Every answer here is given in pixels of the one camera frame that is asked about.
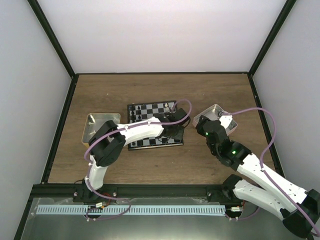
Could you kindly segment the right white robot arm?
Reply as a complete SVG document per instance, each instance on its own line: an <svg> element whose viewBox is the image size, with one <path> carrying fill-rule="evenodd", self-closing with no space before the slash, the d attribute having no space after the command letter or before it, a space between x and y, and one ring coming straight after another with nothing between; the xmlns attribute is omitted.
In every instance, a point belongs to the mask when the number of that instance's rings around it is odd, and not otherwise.
<svg viewBox="0 0 320 240"><path fill-rule="evenodd" d="M320 194L299 187L261 164L259 158L243 144L230 140L234 128L229 115L210 119L198 115L193 120L197 133L206 138L213 156L224 166L254 181L250 184L232 174L224 181L223 198L229 202L245 200L272 213L294 235L307 238L320 218Z"/></svg>

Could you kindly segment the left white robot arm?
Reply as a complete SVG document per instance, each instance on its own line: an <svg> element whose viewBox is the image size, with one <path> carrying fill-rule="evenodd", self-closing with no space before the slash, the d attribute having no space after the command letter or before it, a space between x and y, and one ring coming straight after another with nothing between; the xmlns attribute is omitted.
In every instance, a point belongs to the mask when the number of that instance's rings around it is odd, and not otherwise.
<svg viewBox="0 0 320 240"><path fill-rule="evenodd" d="M101 198L106 171L119 158L125 146L146 138L181 139L183 125L189 120L190 112L179 108L175 112L157 113L136 123L115 124L112 120L105 122L91 138L84 154L89 166L84 177L87 186L85 197L91 202L97 202Z"/></svg>

